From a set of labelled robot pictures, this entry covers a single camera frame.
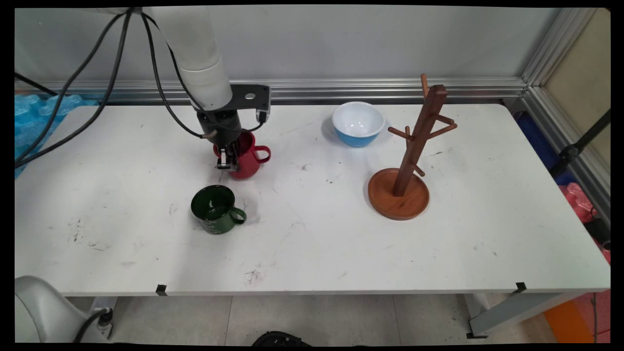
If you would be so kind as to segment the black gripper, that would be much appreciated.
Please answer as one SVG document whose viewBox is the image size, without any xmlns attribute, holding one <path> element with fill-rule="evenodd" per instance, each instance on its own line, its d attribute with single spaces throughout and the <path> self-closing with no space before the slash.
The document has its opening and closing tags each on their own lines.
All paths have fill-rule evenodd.
<svg viewBox="0 0 624 351">
<path fill-rule="evenodd" d="M 201 138 L 216 145 L 217 168 L 229 173 L 239 170 L 244 154 L 244 136 L 237 110 L 196 111 Z"/>
</svg>

